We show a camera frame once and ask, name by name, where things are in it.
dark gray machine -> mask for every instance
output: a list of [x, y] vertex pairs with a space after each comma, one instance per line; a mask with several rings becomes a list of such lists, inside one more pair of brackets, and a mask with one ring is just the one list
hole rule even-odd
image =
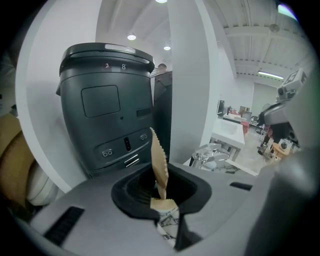
[[154, 76], [153, 128], [169, 161], [172, 117], [172, 71]]
[[63, 117], [90, 176], [151, 160], [153, 57], [115, 44], [69, 47], [60, 65]]

metal appliance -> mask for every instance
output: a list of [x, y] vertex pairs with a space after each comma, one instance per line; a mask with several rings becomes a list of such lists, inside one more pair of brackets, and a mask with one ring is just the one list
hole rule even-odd
[[151, 55], [121, 45], [81, 43], [65, 51], [56, 93], [91, 177], [151, 160], [154, 67]]

ceiling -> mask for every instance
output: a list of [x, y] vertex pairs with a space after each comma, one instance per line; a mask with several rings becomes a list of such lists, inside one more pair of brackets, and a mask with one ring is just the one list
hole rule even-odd
[[[303, 68], [309, 74], [316, 55], [299, 23], [278, 13], [273, 0], [207, 0], [224, 27], [236, 73], [265, 71], [282, 77]], [[269, 26], [277, 24], [278, 32]]]
[[[104, 0], [108, 33], [148, 42], [163, 60], [171, 58], [169, 15], [166, 3], [155, 0]], [[232, 50], [237, 75], [258, 76], [265, 71], [286, 77], [303, 68], [307, 75], [316, 55], [308, 38], [293, 18], [278, 13], [273, 0], [206, 0], [217, 15]], [[277, 24], [279, 32], [269, 26]]]
[[164, 47], [171, 45], [169, 14], [166, 3], [155, 0], [103, 0], [105, 32], [123, 34], [134, 33], [137, 40], [149, 43], [162, 60], [171, 57], [171, 51]]

